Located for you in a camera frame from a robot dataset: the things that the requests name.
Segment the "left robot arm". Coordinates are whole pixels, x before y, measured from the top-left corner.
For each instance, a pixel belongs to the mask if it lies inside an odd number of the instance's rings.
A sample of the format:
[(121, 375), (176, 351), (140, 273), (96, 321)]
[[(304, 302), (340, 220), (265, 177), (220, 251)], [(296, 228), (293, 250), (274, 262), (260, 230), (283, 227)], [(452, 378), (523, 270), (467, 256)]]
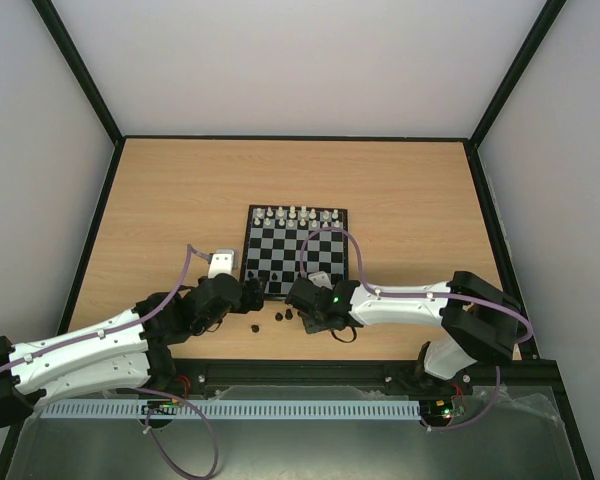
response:
[(239, 282), (218, 274), (64, 335), (18, 344), (0, 336), (0, 428), (61, 399), (164, 388), (176, 375), (170, 345), (202, 335), (229, 313), (261, 310), (267, 283), (266, 276)]

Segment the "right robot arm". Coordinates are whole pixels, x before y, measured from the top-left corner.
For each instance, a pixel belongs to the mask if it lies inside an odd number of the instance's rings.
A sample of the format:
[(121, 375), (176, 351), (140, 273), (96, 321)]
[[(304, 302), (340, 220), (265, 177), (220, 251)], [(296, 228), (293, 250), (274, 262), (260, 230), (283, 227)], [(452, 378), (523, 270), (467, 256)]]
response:
[(463, 370), (508, 365), (520, 343), (520, 307), (510, 296), (468, 271), (447, 282), (387, 287), (342, 280), (328, 287), (297, 279), (285, 303), (296, 309), (308, 334), (357, 331), (384, 324), (435, 327), (443, 334), (421, 347), (410, 388), (425, 395), (451, 384)]

